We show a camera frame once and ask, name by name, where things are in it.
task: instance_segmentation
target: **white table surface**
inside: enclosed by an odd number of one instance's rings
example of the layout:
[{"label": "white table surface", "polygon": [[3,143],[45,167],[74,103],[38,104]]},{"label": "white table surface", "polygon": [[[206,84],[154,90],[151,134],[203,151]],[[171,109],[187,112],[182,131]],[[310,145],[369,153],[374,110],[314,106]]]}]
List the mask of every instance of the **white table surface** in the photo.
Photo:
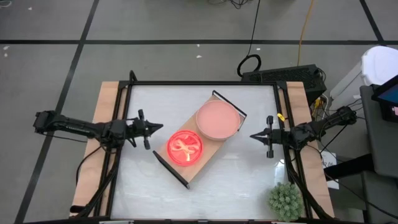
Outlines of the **white table surface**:
[{"label": "white table surface", "polygon": [[[248,116],[186,189],[153,155],[216,90]],[[268,115],[279,128],[271,86],[134,86],[128,118],[144,110],[145,119],[164,127],[137,147],[124,145],[111,212],[112,219],[276,219],[267,196],[278,182],[287,182],[282,146],[249,138],[262,131]]]}]

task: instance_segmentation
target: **green plant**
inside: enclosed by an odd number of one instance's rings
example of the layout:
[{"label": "green plant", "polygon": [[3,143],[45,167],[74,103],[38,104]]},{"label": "green plant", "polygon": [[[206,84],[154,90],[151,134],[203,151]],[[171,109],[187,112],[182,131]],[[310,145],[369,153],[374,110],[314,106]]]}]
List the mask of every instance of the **green plant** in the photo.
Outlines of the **green plant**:
[{"label": "green plant", "polygon": [[291,183],[278,183],[270,192],[268,204],[283,222],[297,220],[304,208],[299,190]]}]

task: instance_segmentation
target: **pink petri dish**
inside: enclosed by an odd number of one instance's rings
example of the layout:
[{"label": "pink petri dish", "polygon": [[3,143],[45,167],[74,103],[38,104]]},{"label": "pink petri dish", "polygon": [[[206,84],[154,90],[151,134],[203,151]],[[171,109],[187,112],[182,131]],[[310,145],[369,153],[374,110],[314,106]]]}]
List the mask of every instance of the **pink petri dish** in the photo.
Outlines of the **pink petri dish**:
[{"label": "pink petri dish", "polygon": [[238,131],[240,124],[238,111],[221,100],[205,103],[197,113],[200,132],[213,140],[225,140],[231,137]]}]

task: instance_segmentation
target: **table leg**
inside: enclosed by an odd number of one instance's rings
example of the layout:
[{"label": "table leg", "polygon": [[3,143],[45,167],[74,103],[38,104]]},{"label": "table leg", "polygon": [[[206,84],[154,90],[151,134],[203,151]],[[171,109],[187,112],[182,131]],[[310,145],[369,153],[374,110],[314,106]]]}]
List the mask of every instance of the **table leg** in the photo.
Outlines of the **table leg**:
[{"label": "table leg", "polygon": [[372,154],[370,153],[323,169],[327,175],[326,180],[339,179],[365,170],[374,171]]}]

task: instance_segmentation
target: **yellow clip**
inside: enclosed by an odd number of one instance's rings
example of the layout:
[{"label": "yellow clip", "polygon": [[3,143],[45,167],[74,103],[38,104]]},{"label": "yellow clip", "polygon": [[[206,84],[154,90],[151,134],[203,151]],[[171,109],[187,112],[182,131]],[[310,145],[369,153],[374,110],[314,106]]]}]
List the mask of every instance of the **yellow clip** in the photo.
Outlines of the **yellow clip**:
[{"label": "yellow clip", "polygon": [[279,118],[281,121],[285,121],[285,119],[286,119],[286,118],[285,118],[283,115],[281,115],[280,113],[278,113],[277,116],[278,116],[278,118]]}]

